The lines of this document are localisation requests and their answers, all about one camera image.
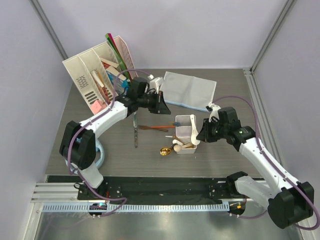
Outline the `silver table knife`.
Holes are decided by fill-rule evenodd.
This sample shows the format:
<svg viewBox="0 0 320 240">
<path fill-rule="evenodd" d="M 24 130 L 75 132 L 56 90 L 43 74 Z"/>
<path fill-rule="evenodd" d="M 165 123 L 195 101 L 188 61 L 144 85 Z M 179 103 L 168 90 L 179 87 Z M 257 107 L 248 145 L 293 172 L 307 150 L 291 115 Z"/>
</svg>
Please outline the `silver table knife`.
<svg viewBox="0 0 320 240">
<path fill-rule="evenodd" d="M 134 147 L 138 148 L 138 123 L 137 123 L 137 112 L 133 113 L 133 128 L 134 128 Z"/>
</svg>

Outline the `white utensil container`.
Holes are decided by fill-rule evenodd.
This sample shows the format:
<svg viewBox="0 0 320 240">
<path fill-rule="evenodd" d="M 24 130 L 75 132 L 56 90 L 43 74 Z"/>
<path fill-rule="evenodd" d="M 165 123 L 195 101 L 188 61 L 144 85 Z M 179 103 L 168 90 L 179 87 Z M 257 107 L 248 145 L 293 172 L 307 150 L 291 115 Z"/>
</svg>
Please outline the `white utensil container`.
<svg viewBox="0 0 320 240">
<path fill-rule="evenodd" d="M 191 143 L 192 127 L 191 127 L 191 121 L 190 121 L 190 114 L 176 115 L 175 121 L 179 122 L 181 126 L 175 127 L 174 135 L 177 136 L 179 139 L 183 140 L 185 143 Z M 191 155 L 195 153 L 197 147 L 198 147 L 197 145 L 194 145 L 194 148 L 185 148 L 176 153 L 178 155 Z"/>
</svg>

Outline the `beige wooden spoon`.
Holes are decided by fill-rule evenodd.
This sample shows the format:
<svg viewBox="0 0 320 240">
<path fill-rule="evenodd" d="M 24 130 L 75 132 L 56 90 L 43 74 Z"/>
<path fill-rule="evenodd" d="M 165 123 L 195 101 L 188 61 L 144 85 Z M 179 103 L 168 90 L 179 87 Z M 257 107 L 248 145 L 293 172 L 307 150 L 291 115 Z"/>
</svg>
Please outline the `beige wooden spoon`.
<svg viewBox="0 0 320 240">
<path fill-rule="evenodd" d="M 180 152 L 182 149 L 187 149 L 187 148 L 193 148 L 194 145 L 192 143 L 186 143 L 184 145 L 178 145 L 178 144 L 175 144 L 173 149 L 175 152 Z"/>
</svg>

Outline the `white ceramic spoon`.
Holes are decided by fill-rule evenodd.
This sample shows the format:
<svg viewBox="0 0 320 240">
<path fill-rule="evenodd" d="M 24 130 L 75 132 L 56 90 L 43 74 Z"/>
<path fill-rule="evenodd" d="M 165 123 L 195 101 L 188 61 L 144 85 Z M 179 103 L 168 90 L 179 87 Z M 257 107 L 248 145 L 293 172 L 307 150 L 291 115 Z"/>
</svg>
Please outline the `white ceramic spoon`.
<svg viewBox="0 0 320 240">
<path fill-rule="evenodd" d="M 176 140 L 176 139 L 173 139 L 173 140 L 172 140 L 172 143 L 173 143 L 173 144 L 180 145 L 180 146 L 183 146 L 183 145 L 184 145 L 184 143 L 182 143 L 182 142 L 180 142 L 179 140 Z"/>
<path fill-rule="evenodd" d="M 191 123 L 191 136 L 190 136 L 190 140 L 191 143 L 195 146 L 200 144 L 200 140 L 197 140 L 197 136 L 198 136 L 198 131 L 197 131 L 197 126 L 196 126 L 196 118 L 194 114 L 191 114 L 190 116 L 190 123 Z"/>
</svg>

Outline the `grey cloth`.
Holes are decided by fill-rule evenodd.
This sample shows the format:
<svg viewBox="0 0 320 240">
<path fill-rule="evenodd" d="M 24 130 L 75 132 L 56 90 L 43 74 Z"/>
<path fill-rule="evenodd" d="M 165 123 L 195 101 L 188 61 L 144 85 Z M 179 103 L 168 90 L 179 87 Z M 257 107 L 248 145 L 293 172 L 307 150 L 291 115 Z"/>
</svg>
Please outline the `grey cloth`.
<svg viewBox="0 0 320 240">
<path fill-rule="evenodd" d="M 206 112 L 213 101 L 217 82 L 167 71 L 160 86 L 164 101 L 180 107 Z"/>
</svg>

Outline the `white desktop file organizer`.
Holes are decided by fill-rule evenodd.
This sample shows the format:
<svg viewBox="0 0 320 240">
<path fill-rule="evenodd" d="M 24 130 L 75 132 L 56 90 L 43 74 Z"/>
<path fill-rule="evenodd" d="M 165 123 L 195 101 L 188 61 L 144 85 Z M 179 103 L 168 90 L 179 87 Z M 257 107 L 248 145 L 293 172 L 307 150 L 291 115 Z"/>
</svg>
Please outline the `white desktop file organizer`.
<svg viewBox="0 0 320 240">
<path fill-rule="evenodd" d="M 107 40 L 62 63 L 93 114 L 111 103 L 116 75 L 123 69 L 135 68 L 120 36 L 114 37 L 113 43 Z"/>
</svg>

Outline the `orange plastic utensil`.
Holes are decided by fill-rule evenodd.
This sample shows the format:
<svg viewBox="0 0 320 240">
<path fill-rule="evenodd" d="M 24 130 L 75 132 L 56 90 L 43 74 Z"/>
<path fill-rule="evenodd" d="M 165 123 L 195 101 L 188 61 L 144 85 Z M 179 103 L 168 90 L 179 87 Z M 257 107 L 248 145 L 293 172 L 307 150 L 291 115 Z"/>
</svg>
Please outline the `orange plastic utensil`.
<svg viewBox="0 0 320 240">
<path fill-rule="evenodd" d="M 176 126 L 174 125 L 158 125 L 158 126 L 150 126 L 152 129 L 171 129 L 175 128 Z"/>
</svg>

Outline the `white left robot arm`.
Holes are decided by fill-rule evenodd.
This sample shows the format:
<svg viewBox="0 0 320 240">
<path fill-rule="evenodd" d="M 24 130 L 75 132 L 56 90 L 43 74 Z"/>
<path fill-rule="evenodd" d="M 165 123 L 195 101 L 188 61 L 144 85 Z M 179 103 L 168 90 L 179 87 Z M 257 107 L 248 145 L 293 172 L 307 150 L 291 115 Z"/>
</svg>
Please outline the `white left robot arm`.
<svg viewBox="0 0 320 240">
<path fill-rule="evenodd" d="M 77 169 L 77 174 L 84 178 L 89 187 L 89 194 L 100 200 L 107 192 L 103 176 L 94 163 L 96 142 L 99 137 L 119 121 L 126 119 L 139 108 L 146 108 L 152 114 L 170 115 L 160 86 L 162 77 L 147 82 L 136 77 L 126 93 L 118 95 L 111 104 L 80 123 L 70 121 L 64 130 L 59 153 Z"/>
</svg>

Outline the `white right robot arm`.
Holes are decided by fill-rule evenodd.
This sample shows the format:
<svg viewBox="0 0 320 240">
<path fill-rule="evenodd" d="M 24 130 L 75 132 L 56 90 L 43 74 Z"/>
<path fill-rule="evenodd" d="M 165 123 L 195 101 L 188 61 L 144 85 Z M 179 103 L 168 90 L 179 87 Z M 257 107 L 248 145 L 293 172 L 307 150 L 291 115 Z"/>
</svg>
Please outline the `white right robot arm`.
<svg viewBox="0 0 320 240">
<path fill-rule="evenodd" d="M 210 116 L 203 120 L 196 140 L 214 143 L 219 140 L 233 146 L 247 158 L 265 180 L 263 185 L 243 171 L 227 177 L 226 193 L 233 198 L 244 195 L 262 206 L 280 229 L 297 225 L 315 216 L 314 188 L 309 182 L 300 182 L 268 152 L 250 126 L 242 126 L 233 107 L 206 106 Z"/>
</svg>

